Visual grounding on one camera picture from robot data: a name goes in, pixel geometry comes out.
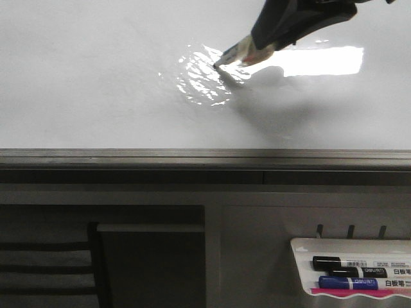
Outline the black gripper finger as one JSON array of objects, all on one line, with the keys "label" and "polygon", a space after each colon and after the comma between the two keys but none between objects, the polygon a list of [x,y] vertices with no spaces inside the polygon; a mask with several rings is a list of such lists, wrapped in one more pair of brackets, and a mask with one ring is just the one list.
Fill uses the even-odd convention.
[{"label": "black gripper finger", "polygon": [[276,51],[322,28],[349,21],[357,13],[350,1],[296,1],[274,31]]},{"label": "black gripper finger", "polygon": [[281,50],[308,34],[308,1],[265,1],[251,36],[257,50]]}]

